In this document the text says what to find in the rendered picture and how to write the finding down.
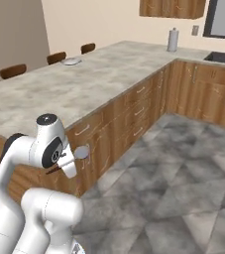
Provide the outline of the black framed window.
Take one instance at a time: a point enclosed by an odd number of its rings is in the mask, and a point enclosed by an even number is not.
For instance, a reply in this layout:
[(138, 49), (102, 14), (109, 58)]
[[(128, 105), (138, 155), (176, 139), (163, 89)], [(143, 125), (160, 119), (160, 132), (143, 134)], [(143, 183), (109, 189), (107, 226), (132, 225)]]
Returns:
[(225, 39), (225, 0), (209, 1), (203, 36)]

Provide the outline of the wooden island cupboard run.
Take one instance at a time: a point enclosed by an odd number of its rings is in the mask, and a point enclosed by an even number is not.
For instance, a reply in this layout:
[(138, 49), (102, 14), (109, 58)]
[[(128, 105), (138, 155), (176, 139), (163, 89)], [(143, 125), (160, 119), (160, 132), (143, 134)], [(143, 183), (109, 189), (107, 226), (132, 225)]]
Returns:
[[(85, 145), (90, 151), (86, 159), (76, 162), (77, 175), (73, 179), (68, 179), (62, 172), (46, 175), (41, 170), (19, 166), (8, 185), (10, 197), (18, 201), (31, 187), (83, 195), (164, 114), (169, 71), (170, 66), (166, 65), (94, 112), (103, 113), (100, 129), (86, 139), (69, 141), (72, 149)], [(143, 107), (144, 111), (135, 116), (134, 113)], [(143, 130), (134, 136), (141, 127)]]

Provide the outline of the wooden drawer front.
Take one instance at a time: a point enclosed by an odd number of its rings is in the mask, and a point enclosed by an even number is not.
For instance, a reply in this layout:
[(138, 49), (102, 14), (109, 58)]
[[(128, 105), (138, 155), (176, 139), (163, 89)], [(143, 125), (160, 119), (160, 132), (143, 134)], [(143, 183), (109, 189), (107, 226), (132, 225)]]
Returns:
[[(67, 137), (70, 142), (77, 142), (79, 140), (86, 139), (94, 134), (97, 130), (100, 129), (103, 123), (103, 113), (97, 112), (93, 113), (88, 117), (84, 117), (79, 123), (74, 124), (69, 130), (66, 131)], [(74, 132), (81, 128), (84, 128), (87, 124), (90, 125), (90, 128), (83, 134), (75, 136)]]

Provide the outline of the black sink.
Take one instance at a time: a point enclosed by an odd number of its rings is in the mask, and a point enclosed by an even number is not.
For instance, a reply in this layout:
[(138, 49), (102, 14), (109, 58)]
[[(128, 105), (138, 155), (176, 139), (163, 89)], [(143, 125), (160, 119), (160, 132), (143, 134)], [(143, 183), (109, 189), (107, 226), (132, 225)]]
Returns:
[(212, 52), (205, 58), (205, 60), (225, 64), (225, 53)]

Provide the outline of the white paper towel roll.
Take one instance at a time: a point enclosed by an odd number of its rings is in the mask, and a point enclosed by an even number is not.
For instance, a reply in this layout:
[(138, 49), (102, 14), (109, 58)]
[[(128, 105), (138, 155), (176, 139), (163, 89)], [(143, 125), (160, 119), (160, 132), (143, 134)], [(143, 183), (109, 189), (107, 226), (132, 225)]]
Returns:
[(169, 31), (169, 40), (168, 40), (168, 51), (175, 52), (177, 50), (178, 42), (178, 29), (173, 28)]

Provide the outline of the wooden wall cupboard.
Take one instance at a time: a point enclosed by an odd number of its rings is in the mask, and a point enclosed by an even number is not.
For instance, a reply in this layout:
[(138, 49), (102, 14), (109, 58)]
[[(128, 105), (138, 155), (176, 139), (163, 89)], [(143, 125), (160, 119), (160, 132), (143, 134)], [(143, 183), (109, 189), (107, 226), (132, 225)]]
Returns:
[(141, 17), (195, 20), (204, 14), (206, 0), (140, 0)]

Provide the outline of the wooden wall-side cupboard run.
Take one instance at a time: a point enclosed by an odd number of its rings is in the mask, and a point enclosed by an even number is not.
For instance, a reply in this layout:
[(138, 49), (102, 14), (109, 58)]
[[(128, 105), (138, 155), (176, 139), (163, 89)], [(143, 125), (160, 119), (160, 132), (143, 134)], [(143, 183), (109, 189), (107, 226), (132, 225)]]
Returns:
[(225, 66), (174, 61), (167, 112), (225, 127)]

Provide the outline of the brown wooden chair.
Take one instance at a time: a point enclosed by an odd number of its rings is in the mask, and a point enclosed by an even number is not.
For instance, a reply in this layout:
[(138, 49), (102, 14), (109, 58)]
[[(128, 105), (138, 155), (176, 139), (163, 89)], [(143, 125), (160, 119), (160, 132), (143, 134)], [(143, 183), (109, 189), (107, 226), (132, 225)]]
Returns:
[(11, 65), (0, 70), (0, 77), (2, 79), (8, 79), (27, 71), (27, 66), (24, 63)]
[(59, 52), (52, 55), (47, 56), (48, 64), (56, 64), (58, 62), (63, 61), (66, 58), (66, 52)]
[(85, 44), (85, 45), (81, 46), (80, 50), (81, 50), (81, 53), (84, 55), (84, 54), (94, 51), (95, 48), (96, 48), (96, 45), (94, 43), (89, 43), (89, 44)]

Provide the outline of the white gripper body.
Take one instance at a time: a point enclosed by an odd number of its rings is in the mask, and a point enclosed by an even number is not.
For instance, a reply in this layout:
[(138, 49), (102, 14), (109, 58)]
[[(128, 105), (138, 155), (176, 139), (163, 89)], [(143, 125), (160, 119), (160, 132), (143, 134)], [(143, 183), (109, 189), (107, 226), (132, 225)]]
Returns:
[(76, 166), (74, 163), (74, 156), (71, 151), (63, 151), (57, 161), (57, 165), (63, 170), (69, 179), (76, 176)]

